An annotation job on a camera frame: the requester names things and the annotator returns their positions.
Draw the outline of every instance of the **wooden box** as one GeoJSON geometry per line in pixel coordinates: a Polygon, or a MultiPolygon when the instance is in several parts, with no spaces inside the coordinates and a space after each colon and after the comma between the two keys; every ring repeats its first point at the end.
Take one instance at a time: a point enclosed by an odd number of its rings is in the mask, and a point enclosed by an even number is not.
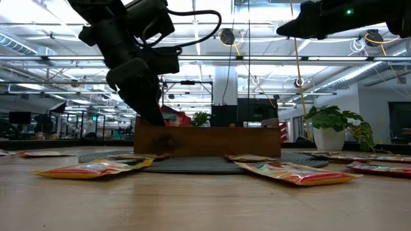
{"type": "Polygon", "coordinates": [[[150,126],[137,119],[134,153],[170,153],[172,157],[253,154],[281,156],[281,133],[271,128],[150,126]]]}

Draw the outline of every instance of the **yellow cable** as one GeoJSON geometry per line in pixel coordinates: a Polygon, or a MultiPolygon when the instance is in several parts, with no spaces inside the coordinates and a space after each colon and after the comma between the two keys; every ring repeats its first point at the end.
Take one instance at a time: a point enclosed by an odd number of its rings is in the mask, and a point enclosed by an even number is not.
{"type": "MultiPolygon", "coordinates": [[[[290,0],[290,8],[291,8],[291,16],[294,18],[294,10],[293,10],[293,3],[292,0],[290,0]]],[[[301,72],[300,72],[300,60],[298,56],[298,47],[297,47],[297,39],[294,37],[294,48],[295,48],[295,57],[297,59],[297,70],[298,70],[298,82],[300,83],[300,97],[301,97],[301,104],[302,104],[302,111],[304,112],[304,117],[307,116],[307,110],[306,110],[306,102],[304,100],[304,91],[302,89],[302,80],[301,80],[301,72]]],[[[307,139],[311,140],[311,132],[310,132],[310,126],[309,122],[306,121],[306,130],[307,130],[307,139]]]]}
{"type": "Polygon", "coordinates": [[[369,39],[369,38],[368,38],[368,35],[370,35],[370,34],[366,34],[366,35],[365,35],[365,39],[366,39],[367,41],[373,42],[373,43],[375,43],[375,44],[389,44],[389,43],[391,43],[391,42],[399,39],[399,36],[398,36],[397,38],[395,38],[395,39],[393,39],[393,40],[390,40],[390,41],[388,41],[388,42],[377,42],[377,41],[373,41],[373,40],[369,39]]]}
{"type": "Polygon", "coordinates": [[[387,55],[387,52],[385,51],[383,44],[381,44],[381,49],[383,50],[383,53],[384,53],[384,55],[386,56],[386,55],[387,55]]]}
{"type": "MultiPolygon", "coordinates": [[[[387,52],[385,51],[385,48],[384,48],[383,44],[381,44],[381,49],[383,50],[383,53],[384,53],[384,55],[386,56],[386,55],[387,55],[387,52]]],[[[400,83],[400,80],[399,80],[399,78],[398,78],[397,72],[394,70],[394,68],[392,68],[391,65],[389,65],[389,66],[390,66],[391,70],[394,71],[394,74],[396,75],[396,78],[397,78],[398,83],[400,83]]],[[[408,95],[408,97],[411,97],[411,94],[406,90],[406,88],[403,86],[403,84],[400,84],[400,85],[401,85],[401,87],[403,88],[403,90],[405,91],[405,93],[408,95]]]]}
{"type": "Polygon", "coordinates": [[[240,53],[240,51],[238,50],[237,45],[234,45],[234,47],[236,48],[236,51],[237,51],[238,56],[241,56],[241,53],[240,53]]]}

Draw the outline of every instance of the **black robotic arm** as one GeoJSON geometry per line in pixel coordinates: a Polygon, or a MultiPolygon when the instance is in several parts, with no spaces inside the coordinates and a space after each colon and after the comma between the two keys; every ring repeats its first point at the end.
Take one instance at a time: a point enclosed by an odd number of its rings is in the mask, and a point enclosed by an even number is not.
{"type": "Polygon", "coordinates": [[[220,28],[221,15],[213,10],[173,12],[167,9],[166,0],[135,0],[126,6],[121,0],[68,1],[90,24],[83,27],[79,39],[89,46],[99,47],[110,69],[106,77],[109,86],[152,125],[164,126],[158,104],[161,91],[157,75],[179,72],[178,55],[182,48],[213,36],[220,28]],[[169,13],[180,16],[215,14],[218,24],[212,33],[197,41],[154,48],[174,32],[169,13]],[[156,34],[161,34],[159,39],[148,44],[147,40],[156,34]]]}
{"type": "Polygon", "coordinates": [[[411,36],[410,0],[321,0],[301,3],[298,18],[277,29],[277,34],[302,39],[386,22],[401,38],[411,36]]]}

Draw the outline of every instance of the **fluorescent light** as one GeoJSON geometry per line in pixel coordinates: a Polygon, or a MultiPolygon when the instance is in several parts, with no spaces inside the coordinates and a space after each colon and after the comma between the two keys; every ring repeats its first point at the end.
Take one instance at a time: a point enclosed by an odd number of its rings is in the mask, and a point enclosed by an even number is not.
{"type": "Polygon", "coordinates": [[[375,57],[374,61],[411,61],[411,57],[375,57]]]}
{"type": "Polygon", "coordinates": [[[309,57],[310,61],[366,61],[368,57],[309,57]]]}
{"type": "Polygon", "coordinates": [[[304,93],[304,97],[305,96],[334,96],[336,95],[335,92],[333,93],[304,93]]]}
{"type": "Polygon", "coordinates": [[[112,92],[79,92],[80,94],[112,94],[112,92]]]}
{"type": "Polygon", "coordinates": [[[41,94],[41,92],[6,92],[9,94],[41,94]]]}
{"type": "Polygon", "coordinates": [[[71,114],[81,114],[79,111],[64,111],[64,113],[71,113],[71,114]]]}
{"type": "Polygon", "coordinates": [[[49,56],[49,60],[104,60],[102,56],[49,56]]]}
{"type": "Polygon", "coordinates": [[[107,95],[110,99],[116,100],[117,102],[123,102],[121,97],[117,94],[108,94],[107,95]]]}
{"type": "Polygon", "coordinates": [[[0,60],[4,61],[14,61],[14,60],[24,60],[24,61],[37,61],[42,60],[41,56],[0,56],[0,60]]]}
{"type": "Polygon", "coordinates": [[[179,60],[233,60],[235,56],[180,55],[179,60]]]}
{"type": "Polygon", "coordinates": [[[37,84],[27,84],[27,83],[21,83],[21,84],[17,84],[20,87],[26,87],[28,89],[33,89],[33,90],[43,90],[46,89],[45,87],[42,87],[40,85],[37,84]]]}
{"type": "Polygon", "coordinates": [[[82,99],[72,99],[71,101],[75,102],[75,103],[79,103],[79,104],[90,104],[90,101],[87,100],[82,100],[82,99]]]}
{"type": "Polygon", "coordinates": [[[292,60],[297,60],[296,57],[294,56],[244,56],[244,60],[272,60],[272,61],[292,61],[292,60]]]}
{"type": "Polygon", "coordinates": [[[64,97],[61,97],[61,96],[57,96],[57,95],[54,95],[54,94],[52,94],[52,96],[53,96],[54,98],[57,98],[57,99],[62,99],[62,100],[66,100],[66,98],[64,98],[64,97]]]}
{"type": "Polygon", "coordinates": [[[46,94],[77,94],[77,92],[45,92],[46,94]]]}
{"type": "Polygon", "coordinates": [[[187,91],[187,92],[172,92],[172,91],[168,91],[168,92],[166,92],[165,94],[210,94],[210,93],[208,93],[208,92],[190,92],[190,91],[187,91]]]}

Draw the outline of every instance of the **snack bag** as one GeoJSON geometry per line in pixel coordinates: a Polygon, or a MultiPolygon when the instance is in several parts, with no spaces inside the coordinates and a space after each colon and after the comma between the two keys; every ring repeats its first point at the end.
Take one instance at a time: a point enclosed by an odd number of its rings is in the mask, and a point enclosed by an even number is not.
{"type": "Polygon", "coordinates": [[[243,155],[226,155],[226,158],[235,162],[241,163],[258,163],[258,162],[273,162],[277,159],[272,157],[260,157],[257,155],[243,154],[243,155]]]}
{"type": "Polygon", "coordinates": [[[336,155],[336,154],[310,153],[306,155],[310,155],[312,157],[326,158],[328,160],[334,160],[334,161],[343,162],[343,163],[351,163],[354,161],[368,163],[371,161],[368,158],[356,157],[353,155],[343,155],[343,154],[336,155]]]}
{"type": "Polygon", "coordinates": [[[31,172],[36,176],[44,176],[49,178],[59,179],[91,179],[100,176],[117,174],[124,171],[148,167],[153,160],[144,160],[135,166],[125,163],[114,162],[109,160],[97,160],[87,164],[79,164],[76,166],[60,167],[57,169],[40,170],[31,172]]]}
{"type": "Polygon", "coordinates": [[[16,155],[22,158],[35,157],[73,157],[73,154],[65,154],[59,151],[17,151],[16,155]]]}
{"type": "Polygon", "coordinates": [[[411,164],[411,157],[406,157],[406,156],[401,156],[401,155],[395,155],[395,156],[369,155],[367,158],[370,160],[375,160],[375,161],[411,164]]]}
{"type": "Polygon", "coordinates": [[[152,159],[152,160],[164,160],[170,157],[170,154],[165,153],[162,155],[155,155],[155,154],[123,154],[123,155],[110,155],[110,158],[116,160],[145,160],[145,159],[152,159]]]}
{"type": "Polygon", "coordinates": [[[291,163],[244,164],[236,162],[236,164],[257,174],[301,186],[336,184],[361,177],[361,175],[339,173],[291,163]]]}
{"type": "Polygon", "coordinates": [[[360,173],[371,173],[385,176],[405,176],[411,178],[411,167],[389,167],[353,162],[347,167],[360,173]]]}
{"type": "Polygon", "coordinates": [[[15,155],[15,151],[0,150],[0,157],[9,156],[9,155],[15,155]]]}

